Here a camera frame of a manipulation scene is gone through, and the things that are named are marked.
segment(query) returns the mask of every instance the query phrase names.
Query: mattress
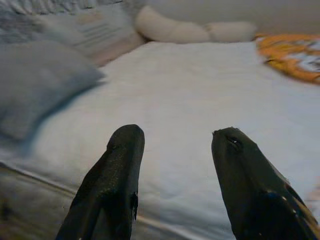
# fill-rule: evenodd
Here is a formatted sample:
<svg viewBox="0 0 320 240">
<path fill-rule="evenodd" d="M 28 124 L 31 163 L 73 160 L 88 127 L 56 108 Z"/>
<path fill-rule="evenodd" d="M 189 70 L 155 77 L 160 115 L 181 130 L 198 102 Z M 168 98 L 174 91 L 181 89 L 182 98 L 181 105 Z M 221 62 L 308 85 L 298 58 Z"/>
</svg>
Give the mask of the mattress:
<svg viewBox="0 0 320 240">
<path fill-rule="evenodd" d="M 234 239 L 214 130 L 246 133 L 303 199 L 317 183 L 319 88 L 264 66 L 254 42 L 151 42 L 101 70 L 102 84 L 44 120 L 23 146 L 1 151 L 11 231 L 54 239 L 85 174 L 126 124 L 145 133 L 132 239 Z"/>
</svg>

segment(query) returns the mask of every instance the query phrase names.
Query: white bedsheet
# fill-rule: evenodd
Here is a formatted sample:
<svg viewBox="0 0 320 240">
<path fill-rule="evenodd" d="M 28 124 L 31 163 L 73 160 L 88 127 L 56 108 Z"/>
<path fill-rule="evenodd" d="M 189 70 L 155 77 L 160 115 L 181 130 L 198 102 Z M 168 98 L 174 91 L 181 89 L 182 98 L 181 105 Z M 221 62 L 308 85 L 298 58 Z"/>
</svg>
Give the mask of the white bedsheet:
<svg viewBox="0 0 320 240">
<path fill-rule="evenodd" d="M 102 70 L 105 84 L 44 121 L 24 158 L 2 161 L 72 193 L 112 133 L 138 124 L 145 150 L 133 239 L 234 239 L 211 154 L 214 130 L 240 128 L 302 198 L 314 187 L 320 169 L 319 88 L 262 65 L 253 42 L 152 42 Z M 70 196 L 45 201 L 47 193 L 37 187 L 3 178 L 2 189 L 15 185 L 7 197 L 22 216 L 28 214 L 26 195 L 38 208 L 64 205 L 45 214 L 36 207 L 29 211 L 34 224 L 59 226 Z"/>
</svg>

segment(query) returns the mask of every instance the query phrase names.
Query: pillow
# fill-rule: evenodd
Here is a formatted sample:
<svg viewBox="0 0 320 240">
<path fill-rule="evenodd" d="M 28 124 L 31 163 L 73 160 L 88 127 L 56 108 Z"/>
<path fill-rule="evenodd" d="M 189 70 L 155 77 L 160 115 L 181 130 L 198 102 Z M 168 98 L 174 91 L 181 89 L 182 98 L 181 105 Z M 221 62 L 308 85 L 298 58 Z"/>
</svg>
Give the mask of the pillow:
<svg viewBox="0 0 320 240">
<path fill-rule="evenodd" d="M 250 42 L 254 39 L 257 27 L 251 22 L 212 22 L 205 26 L 212 42 Z"/>
<path fill-rule="evenodd" d="M 202 26 L 167 18 L 148 5 L 137 15 L 135 27 L 153 41 L 177 44 L 210 42 L 210 36 Z"/>
<path fill-rule="evenodd" d="M 104 74 L 76 51 L 53 41 L 0 48 L 0 133 L 25 139 L 42 116 L 93 86 Z"/>
</svg>

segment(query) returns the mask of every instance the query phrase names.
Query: orange blanket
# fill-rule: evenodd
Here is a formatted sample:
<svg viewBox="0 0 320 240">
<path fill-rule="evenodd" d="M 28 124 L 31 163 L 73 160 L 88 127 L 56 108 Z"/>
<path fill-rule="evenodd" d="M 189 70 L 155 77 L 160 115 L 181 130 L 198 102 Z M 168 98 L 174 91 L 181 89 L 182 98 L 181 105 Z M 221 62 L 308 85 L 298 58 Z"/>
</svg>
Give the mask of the orange blanket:
<svg viewBox="0 0 320 240">
<path fill-rule="evenodd" d="M 256 44 L 268 65 L 299 80 L 320 84 L 320 35 L 259 34 Z"/>
</svg>

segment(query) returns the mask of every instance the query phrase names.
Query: bedding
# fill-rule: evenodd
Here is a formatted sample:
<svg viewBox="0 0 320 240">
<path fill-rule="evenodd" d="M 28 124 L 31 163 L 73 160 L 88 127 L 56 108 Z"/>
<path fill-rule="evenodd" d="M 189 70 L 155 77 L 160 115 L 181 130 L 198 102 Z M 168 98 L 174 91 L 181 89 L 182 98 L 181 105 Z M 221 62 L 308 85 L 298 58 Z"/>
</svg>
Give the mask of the bedding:
<svg viewBox="0 0 320 240">
<path fill-rule="evenodd" d="M 269 66 L 296 79 L 320 84 L 320 35 L 259 34 L 256 42 Z"/>
<path fill-rule="evenodd" d="M 217 129 L 246 133 L 306 199 L 320 169 L 319 90 L 262 63 L 254 42 L 150 42 L 102 67 L 108 84 L 43 121 L 24 151 L 0 151 L 8 230 L 54 239 L 126 124 L 145 133 L 133 240 L 234 240 L 211 154 Z"/>
<path fill-rule="evenodd" d="M 104 76 L 78 52 L 46 40 L 1 46 L 0 72 L 0 133 L 16 140 Z"/>
</svg>

